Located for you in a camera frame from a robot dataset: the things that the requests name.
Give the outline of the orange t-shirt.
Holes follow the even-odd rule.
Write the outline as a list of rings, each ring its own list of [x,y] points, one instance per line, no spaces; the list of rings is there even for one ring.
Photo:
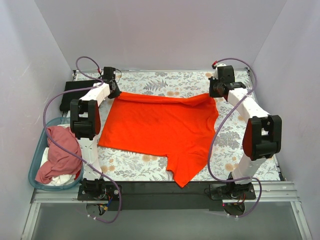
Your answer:
[[[177,98],[123,92],[113,101],[98,145],[167,157],[166,170],[183,188],[207,165],[218,116],[207,93]]]

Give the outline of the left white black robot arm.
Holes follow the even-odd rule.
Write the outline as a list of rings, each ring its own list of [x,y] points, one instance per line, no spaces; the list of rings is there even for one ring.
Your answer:
[[[84,96],[70,102],[70,129],[81,150],[83,179],[81,185],[86,194],[95,200],[106,196],[105,181],[98,159],[98,135],[101,131],[99,106],[105,99],[120,95],[114,67],[106,66],[98,82]]]

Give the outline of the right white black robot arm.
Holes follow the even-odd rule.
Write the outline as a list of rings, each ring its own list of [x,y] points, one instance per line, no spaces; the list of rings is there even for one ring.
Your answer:
[[[250,190],[252,179],[260,166],[281,150],[282,119],[263,110],[250,96],[242,82],[235,79],[234,68],[224,63],[213,63],[209,77],[209,96],[224,98],[238,111],[246,123],[242,140],[243,156],[230,173],[221,192],[237,199]]]

